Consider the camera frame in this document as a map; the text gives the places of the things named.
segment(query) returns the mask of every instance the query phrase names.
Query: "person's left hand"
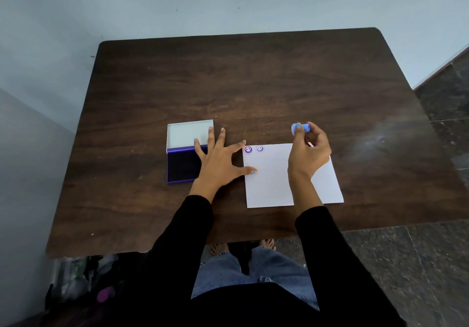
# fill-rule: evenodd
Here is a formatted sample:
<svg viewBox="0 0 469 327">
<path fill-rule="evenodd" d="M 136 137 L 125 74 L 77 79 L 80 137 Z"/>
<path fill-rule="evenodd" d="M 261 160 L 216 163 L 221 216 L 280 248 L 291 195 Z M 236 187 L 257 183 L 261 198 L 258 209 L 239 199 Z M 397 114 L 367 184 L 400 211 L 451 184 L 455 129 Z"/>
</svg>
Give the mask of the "person's left hand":
<svg viewBox="0 0 469 327">
<path fill-rule="evenodd" d="M 232 164 L 232 154 L 242 149 L 246 145 L 246 141 L 225 147 L 225 135 L 225 128 L 221 128 L 220 135 L 215 143 L 214 129 L 213 127 L 209 128 L 207 154 L 200 147 L 199 140 L 194 140 L 196 153 L 202 161 L 202 168 L 199 177 L 192 184 L 189 195 L 201 195 L 212 202 L 218 189 L 223 185 L 241 175 L 257 173 L 257 170 L 251 166 L 237 167 Z"/>
</svg>

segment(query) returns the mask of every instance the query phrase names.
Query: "wooden table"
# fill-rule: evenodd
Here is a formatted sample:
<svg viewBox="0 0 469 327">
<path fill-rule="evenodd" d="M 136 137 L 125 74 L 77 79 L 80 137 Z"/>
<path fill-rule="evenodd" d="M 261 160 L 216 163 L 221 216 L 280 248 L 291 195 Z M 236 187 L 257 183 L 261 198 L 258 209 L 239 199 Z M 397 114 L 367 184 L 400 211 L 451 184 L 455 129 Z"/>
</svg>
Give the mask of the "wooden table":
<svg viewBox="0 0 469 327">
<path fill-rule="evenodd" d="M 103 42 L 47 246 L 49 257 L 147 251 L 190 183 L 166 183 L 167 124 L 213 119 L 226 144 L 328 134 L 341 230 L 469 218 L 466 189 L 375 28 Z M 242 155 L 234 156 L 241 166 Z M 222 188 L 208 242 L 294 235 L 290 207 Z"/>
</svg>

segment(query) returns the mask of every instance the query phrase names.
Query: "white sheet of paper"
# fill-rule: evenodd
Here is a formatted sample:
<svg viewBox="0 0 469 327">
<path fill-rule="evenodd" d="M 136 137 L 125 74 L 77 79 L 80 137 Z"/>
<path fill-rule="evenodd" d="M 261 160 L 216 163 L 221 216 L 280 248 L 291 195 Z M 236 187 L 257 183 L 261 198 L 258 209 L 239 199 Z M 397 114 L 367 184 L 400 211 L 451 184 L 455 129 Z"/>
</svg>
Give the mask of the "white sheet of paper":
<svg viewBox="0 0 469 327">
<path fill-rule="evenodd" d="M 244 166 L 258 170 L 257 174 L 244 177 L 248 208 L 293 205 L 287 173 L 291 147 L 291 143 L 244 147 Z M 332 160 L 316 171 L 311 182 L 322 203 L 344 202 Z"/>
</svg>

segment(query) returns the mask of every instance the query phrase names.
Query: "leg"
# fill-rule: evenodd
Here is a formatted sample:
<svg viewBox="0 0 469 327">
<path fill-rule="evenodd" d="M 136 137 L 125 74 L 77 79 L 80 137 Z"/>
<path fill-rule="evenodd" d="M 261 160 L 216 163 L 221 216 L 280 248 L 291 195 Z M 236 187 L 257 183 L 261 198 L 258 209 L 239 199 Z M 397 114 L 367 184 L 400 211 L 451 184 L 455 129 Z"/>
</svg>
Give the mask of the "leg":
<svg viewBox="0 0 469 327">
<path fill-rule="evenodd" d="M 214 244 L 213 258 L 201 266 L 191 298 L 204 292 L 230 285 L 255 283 L 255 280 L 241 272 L 238 259 L 228 251 L 227 244 Z"/>
<path fill-rule="evenodd" d="M 263 240 L 261 245 L 252 250 L 249 274 L 258 282 L 277 283 L 297 298 L 319 309 L 308 269 L 275 251 L 273 240 Z"/>
</svg>

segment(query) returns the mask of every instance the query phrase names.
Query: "blue stamp handle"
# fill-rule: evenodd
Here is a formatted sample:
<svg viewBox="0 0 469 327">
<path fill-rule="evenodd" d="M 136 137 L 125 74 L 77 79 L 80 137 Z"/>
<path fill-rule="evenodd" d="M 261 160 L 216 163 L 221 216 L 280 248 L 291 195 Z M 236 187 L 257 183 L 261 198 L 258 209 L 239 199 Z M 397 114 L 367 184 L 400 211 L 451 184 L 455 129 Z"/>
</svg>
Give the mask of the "blue stamp handle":
<svg viewBox="0 0 469 327">
<path fill-rule="evenodd" d="M 295 135 L 295 126 L 296 126 L 296 123 L 293 123 L 293 124 L 292 124 L 292 134 L 293 134 L 293 135 Z M 309 127 L 309 124 L 308 124 L 308 123 L 305 123 L 305 124 L 303 124 L 302 126 L 303 126 L 304 131 L 305 131 L 306 133 L 308 133 L 308 132 L 311 130 L 311 128 Z"/>
</svg>

